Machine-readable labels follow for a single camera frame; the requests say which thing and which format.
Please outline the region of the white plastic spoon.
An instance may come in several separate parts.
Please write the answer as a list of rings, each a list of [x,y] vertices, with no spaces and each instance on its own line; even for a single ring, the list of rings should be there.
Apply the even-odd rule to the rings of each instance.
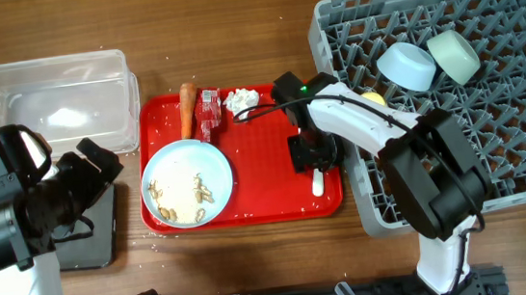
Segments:
[[[316,198],[321,198],[325,193],[324,174],[319,169],[314,169],[312,176],[311,191]]]

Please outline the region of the yellow plastic cup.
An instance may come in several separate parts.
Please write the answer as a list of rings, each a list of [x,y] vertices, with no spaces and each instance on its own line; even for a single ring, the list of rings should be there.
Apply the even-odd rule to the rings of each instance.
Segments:
[[[366,99],[371,100],[374,103],[378,103],[381,106],[384,106],[384,107],[386,106],[385,99],[383,98],[383,96],[381,96],[378,93],[366,92],[365,94],[362,94],[361,96],[363,96]]]

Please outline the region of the light blue bowl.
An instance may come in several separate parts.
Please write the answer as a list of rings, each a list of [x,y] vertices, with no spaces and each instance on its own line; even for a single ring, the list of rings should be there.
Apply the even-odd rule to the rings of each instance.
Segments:
[[[435,76],[436,63],[427,51],[407,42],[395,42],[376,61],[381,75],[399,87],[425,92]]]

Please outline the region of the green bowl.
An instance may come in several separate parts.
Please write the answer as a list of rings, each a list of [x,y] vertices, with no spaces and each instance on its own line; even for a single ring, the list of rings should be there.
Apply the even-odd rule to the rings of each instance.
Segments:
[[[481,65],[474,48],[455,30],[434,36],[426,44],[441,69],[460,85],[469,82]]]

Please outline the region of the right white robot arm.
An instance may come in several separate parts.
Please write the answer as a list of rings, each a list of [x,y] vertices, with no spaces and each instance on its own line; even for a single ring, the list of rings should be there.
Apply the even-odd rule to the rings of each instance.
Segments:
[[[459,295],[470,274],[467,241],[486,225],[481,211],[491,181],[453,115],[382,106],[328,73],[304,83],[285,72],[271,92],[299,128],[288,140],[294,170],[338,165],[342,140],[376,156],[400,212],[420,235],[416,275],[434,295]]]

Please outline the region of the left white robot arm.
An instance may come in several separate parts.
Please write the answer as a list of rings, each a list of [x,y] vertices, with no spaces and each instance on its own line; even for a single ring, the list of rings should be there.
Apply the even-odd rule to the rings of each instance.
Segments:
[[[90,209],[123,170],[118,156],[89,138],[57,163],[34,163],[23,141],[50,146],[21,124],[0,127],[0,295],[64,295],[56,247],[91,238]],[[58,171],[48,176],[49,169]]]

